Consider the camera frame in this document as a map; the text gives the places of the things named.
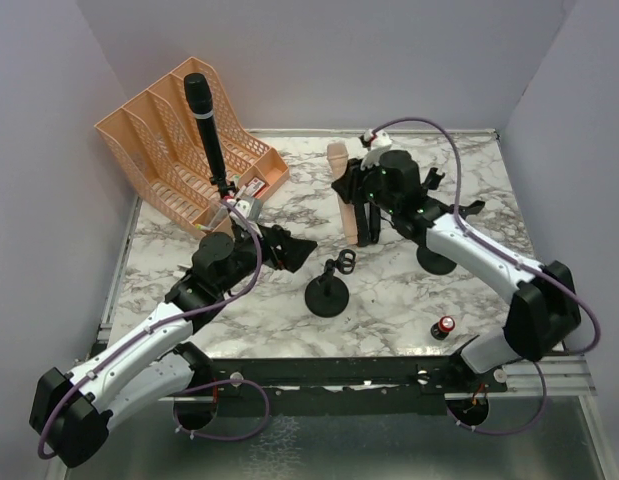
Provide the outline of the peach pink microphone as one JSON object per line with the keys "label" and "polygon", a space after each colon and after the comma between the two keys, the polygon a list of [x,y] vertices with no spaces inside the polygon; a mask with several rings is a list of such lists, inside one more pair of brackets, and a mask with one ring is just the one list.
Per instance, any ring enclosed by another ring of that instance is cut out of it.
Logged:
{"label": "peach pink microphone", "polygon": [[349,154],[343,142],[333,142],[327,146],[327,161],[332,171],[332,189],[337,193],[342,226],[348,245],[358,243],[358,228],[354,206],[350,203],[350,194],[345,173],[348,167]]}

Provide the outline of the black microphone silver grille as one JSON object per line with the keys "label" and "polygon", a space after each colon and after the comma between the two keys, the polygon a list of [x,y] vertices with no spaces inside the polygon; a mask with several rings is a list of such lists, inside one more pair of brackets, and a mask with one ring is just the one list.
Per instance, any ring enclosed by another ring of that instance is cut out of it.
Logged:
{"label": "black microphone silver grille", "polygon": [[354,204],[354,217],[357,228],[357,245],[365,247],[370,243],[369,223],[366,214],[366,204],[357,202]]}

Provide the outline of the black microphone white band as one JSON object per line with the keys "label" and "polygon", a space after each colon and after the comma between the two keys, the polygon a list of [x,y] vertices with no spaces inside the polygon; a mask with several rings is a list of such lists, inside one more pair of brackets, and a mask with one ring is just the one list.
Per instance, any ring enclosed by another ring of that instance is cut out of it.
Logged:
{"label": "black microphone white band", "polygon": [[183,85],[186,101],[195,119],[211,174],[227,177],[216,130],[213,96],[207,79],[201,73],[190,73],[185,76]]}

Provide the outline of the black tripod microphone stand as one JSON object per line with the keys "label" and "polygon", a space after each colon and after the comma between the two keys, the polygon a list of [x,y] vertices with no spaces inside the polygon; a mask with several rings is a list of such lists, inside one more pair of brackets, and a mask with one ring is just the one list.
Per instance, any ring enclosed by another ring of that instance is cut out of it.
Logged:
{"label": "black tripod microphone stand", "polygon": [[212,176],[210,178],[210,183],[217,189],[221,200],[234,198],[238,193],[236,183],[226,176]]}

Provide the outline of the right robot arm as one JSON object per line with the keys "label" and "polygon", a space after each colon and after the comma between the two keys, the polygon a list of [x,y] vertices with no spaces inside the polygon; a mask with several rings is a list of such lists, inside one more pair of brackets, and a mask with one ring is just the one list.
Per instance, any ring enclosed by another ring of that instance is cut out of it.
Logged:
{"label": "right robot arm", "polygon": [[503,326],[468,341],[456,353],[457,368],[475,375],[524,359],[539,361],[581,323],[573,277],[554,261],[543,265],[517,254],[465,223],[484,204],[447,205],[430,196],[442,175],[431,168],[422,176],[404,150],[388,150],[364,166],[333,144],[327,160],[332,188],[341,204],[346,234],[361,234],[358,215],[365,209],[390,216],[393,228],[417,244],[419,264],[435,275],[461,266],[482,280],[509,306]]}

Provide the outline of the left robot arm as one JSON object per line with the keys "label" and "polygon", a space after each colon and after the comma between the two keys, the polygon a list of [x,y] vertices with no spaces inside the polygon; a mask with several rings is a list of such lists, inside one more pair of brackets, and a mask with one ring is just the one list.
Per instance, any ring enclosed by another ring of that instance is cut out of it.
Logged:
{"label": "left robot arm", "polygon": [[232,228],[206,235],[165,300],[115,344],[40,377],[29,419],[40,458],[79,466],[138,411],[196,381],[211,383],[211,362],[189,338],[246,295],[262,267],[295,272],[317,247],[278,225]]}

